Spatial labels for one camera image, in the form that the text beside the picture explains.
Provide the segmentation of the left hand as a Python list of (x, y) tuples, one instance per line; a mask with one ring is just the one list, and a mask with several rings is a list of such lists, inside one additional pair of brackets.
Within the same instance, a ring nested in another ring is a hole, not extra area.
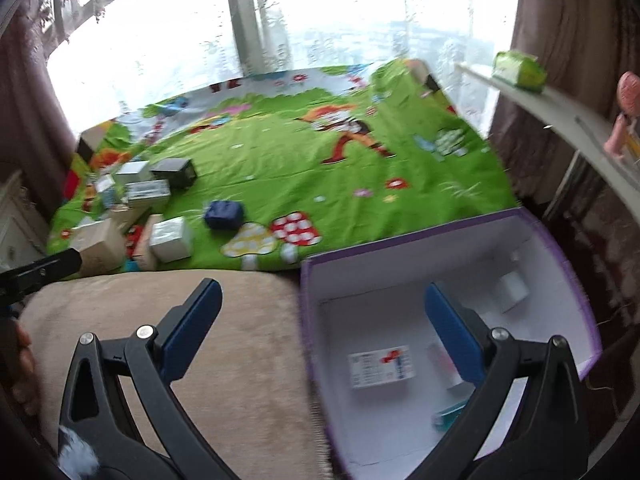
[(17, 336), (18, 379), (12, 385), (12, 396), (27, 416), (40, 412), (40, 387), (36, 372), (36, 360), (32, 354), (32, 338), (24, 328), (14, 322)]

